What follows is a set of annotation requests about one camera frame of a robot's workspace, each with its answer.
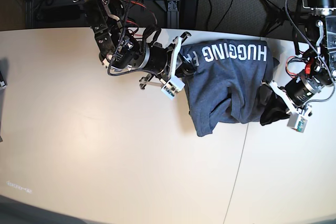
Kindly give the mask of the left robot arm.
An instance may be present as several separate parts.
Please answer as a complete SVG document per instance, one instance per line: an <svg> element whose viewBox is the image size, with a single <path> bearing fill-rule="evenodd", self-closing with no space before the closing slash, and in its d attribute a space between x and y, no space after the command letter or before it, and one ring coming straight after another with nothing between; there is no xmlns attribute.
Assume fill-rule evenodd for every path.
<svg viewBox="0 0 336 224"><path fill-rule="evenodd" d="M211 134L218 123L288 120L303 132L312 114L315 94L335 86L335 0L300 0L296 11L285 7L293 37L308 44L287 59L302 63L288 71L280 87L273 79L277 58L264 40L220 39L183 46L180 56L192 66L184 77L189 114L198 136Z"/></svg>

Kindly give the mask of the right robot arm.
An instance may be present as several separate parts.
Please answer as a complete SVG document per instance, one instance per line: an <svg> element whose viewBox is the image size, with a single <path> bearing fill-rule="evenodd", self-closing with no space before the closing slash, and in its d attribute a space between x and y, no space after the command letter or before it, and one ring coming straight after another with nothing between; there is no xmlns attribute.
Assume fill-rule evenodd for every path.
<svg viewBox="0 0 336 224"><path fill-rule="evenodd" d="M142 81L158 78L167 82L187 73L187 63L178 49L189 36L183 33L163 47L158 42L162 29L155 18L140 36L139 27L130 18L135 6L146 8L141 0L73 0L81 4L86 21L94 33L99 59L109 76L144 72Z"/></svg>

